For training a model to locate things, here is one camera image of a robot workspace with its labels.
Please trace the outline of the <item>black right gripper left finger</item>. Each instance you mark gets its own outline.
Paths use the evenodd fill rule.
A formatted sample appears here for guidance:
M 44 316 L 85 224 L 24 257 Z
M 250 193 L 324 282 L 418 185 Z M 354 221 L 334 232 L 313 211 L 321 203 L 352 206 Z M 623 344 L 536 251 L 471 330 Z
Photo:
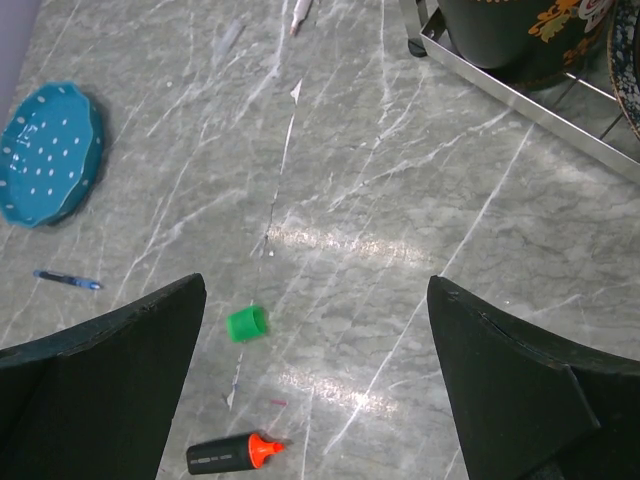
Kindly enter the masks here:
M 2 478 L 155 478 L 206 297 L 194 273 L 2 349 Z

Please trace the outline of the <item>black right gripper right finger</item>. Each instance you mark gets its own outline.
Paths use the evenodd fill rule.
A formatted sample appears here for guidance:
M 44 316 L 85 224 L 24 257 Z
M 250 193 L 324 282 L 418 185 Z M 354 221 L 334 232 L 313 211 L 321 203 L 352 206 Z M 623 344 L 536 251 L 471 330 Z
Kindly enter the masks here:
M 639 364 L 431 277 L 429 320 L 471 479 L 636 479 Z

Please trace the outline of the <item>black orange highlighter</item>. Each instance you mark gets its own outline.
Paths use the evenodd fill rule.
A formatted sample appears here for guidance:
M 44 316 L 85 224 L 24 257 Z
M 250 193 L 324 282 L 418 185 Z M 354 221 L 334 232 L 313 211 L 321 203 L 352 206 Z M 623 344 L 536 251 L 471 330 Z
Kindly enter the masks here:
M 251 432 L 190 446 L 186 463 L 191 475 L 207 475 L 261 469 L 273 455 L 284 451 L 283 443 L 267 441 Z

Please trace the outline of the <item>white pink acrylic marker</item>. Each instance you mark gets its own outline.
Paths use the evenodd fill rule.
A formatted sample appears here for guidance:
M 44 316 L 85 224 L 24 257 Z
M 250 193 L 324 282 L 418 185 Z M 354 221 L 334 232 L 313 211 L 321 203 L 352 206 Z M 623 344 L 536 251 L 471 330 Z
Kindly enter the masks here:
M 292 21 L 290 25 L 290 35 L 295 36 L 301 26 L 301 24 L 305 21 L 309 9 L 311 7 L 312 0 L 297 0 L 293 14 Z

